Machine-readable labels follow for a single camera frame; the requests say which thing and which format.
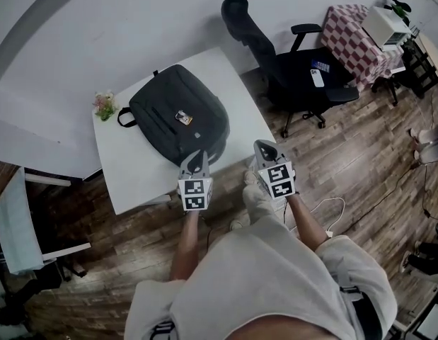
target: black backpack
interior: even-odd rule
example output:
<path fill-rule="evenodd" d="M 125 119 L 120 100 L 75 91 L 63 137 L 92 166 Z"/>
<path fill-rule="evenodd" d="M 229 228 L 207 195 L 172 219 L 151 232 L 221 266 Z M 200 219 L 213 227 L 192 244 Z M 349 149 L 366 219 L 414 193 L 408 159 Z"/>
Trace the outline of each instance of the black backpack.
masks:
<path fill-rule="evenodd" d="M 131 112 L 134 121 L 120 122 Z M 118 115 L 126 128 L 138 125 L 148 141 L 165 158 L 180 166 L 194 151 L 203 149 L 214 163 L 225 150 L 229 121 L 219 99 L 179 64 L 154 72 Z"/>

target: chair armrest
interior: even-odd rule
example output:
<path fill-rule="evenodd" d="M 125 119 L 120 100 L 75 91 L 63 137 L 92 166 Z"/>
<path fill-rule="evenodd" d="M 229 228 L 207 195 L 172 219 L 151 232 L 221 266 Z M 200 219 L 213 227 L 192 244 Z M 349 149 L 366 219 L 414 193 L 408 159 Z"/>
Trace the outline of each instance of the chair armrest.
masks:
<path fill-rule="evenodd" d="M 350 102 L 359 98 L 359 91 L 356 87 L 326 89 L 325 94 L 328 100 L 331 103 L 336 103 L 336 105 Z"/>
<path fill-rule="evenodd" d="M 291 33 L 294 35 L 320 33 L 321 31 L 323 31 L 323 29 L 318 24 L 298 24 L 291 27 Z"/>
<path fill-rule="evenodd" d="M 291 32 L 296 36 L 296 40 L 292 45 L 291 52 L 296 52 L 302 44 L 302 40 L 305 38 L 305 34 L 308 33 L 320 33 L 323 31 L 322 27 L 318 24 L 299 24 L 291 27 Z"/>

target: white appliance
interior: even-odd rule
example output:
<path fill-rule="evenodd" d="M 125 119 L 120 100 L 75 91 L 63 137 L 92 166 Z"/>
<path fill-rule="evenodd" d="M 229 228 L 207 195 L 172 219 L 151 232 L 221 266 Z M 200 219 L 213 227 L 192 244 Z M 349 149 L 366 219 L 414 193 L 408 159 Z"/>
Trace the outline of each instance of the white appliance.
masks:
<path fill-rule="evenodd" d="M 395 11 L 375 6 L 369 9 L 362 27 L 384 52 L 395 50 L 412 35 Z"/>

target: chair backrest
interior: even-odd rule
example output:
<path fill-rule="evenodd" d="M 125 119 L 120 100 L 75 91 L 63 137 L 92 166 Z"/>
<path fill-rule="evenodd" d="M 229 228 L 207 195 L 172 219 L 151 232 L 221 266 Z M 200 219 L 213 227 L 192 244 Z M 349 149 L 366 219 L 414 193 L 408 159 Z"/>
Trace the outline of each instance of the chair backrest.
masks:
<path fill-rule="evenodd" d="M 230 35 L 250 48 L 268 79 L 288 88 L 277 63 L 274 45 L 248 15 L 248 1 L 225 0 L 221 5 L 221 16 Z"/>

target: checkered tablecloth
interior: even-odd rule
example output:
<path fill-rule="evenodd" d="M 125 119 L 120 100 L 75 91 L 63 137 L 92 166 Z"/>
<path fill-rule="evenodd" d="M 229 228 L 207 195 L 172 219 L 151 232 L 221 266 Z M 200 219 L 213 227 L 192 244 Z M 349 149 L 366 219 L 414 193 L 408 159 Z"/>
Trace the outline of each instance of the checkered tablecloth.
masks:
<path fill-rule="evenodd" d="M 368 14 L 363 5 L 334 5 L 328 10 L 321 42 L 330 49 L 355 77 L 352 85 L 362 91 L 377 77 L 389 78 L 391 69 L 400 66 L 401 47 L 382 52 L 362 28 Z"/>

